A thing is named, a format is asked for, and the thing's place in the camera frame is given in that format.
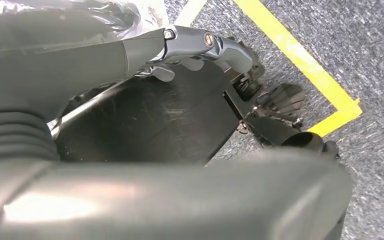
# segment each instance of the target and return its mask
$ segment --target screw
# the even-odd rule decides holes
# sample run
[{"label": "screw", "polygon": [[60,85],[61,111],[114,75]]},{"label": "screw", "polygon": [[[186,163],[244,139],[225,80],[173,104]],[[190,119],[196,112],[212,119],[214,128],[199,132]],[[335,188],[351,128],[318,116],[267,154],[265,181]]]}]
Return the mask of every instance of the screw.
[{"label": "screw", "polygon": [[174,39],[175,38],[175,32],[171,29],[164,30],[164,38],[165,39]]},{"label": "screw", "polygon": [[204,43],[211,48],[214,45],[214,36],[209,32],[204,33]]}]

